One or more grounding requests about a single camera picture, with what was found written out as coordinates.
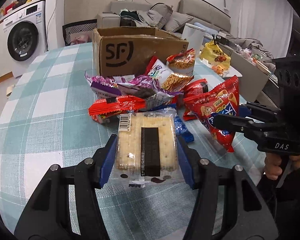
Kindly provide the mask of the right hand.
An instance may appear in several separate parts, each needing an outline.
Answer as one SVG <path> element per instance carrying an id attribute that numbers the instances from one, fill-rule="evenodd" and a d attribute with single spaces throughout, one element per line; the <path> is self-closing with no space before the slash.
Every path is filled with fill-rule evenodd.
<path id="1" fill-rule="evenodd" d="M 300 168 L 300 155 L 290 156 L 292 161 L 292 170 L 297 170 Z M 279 175 L 282 174 L 283 170 L 280 167 L 282 159 L 279 155 L 275 153 L 266 153 L 266 158 L 264 160 L 264 172 L 268 179 L 277 180 Z"/>

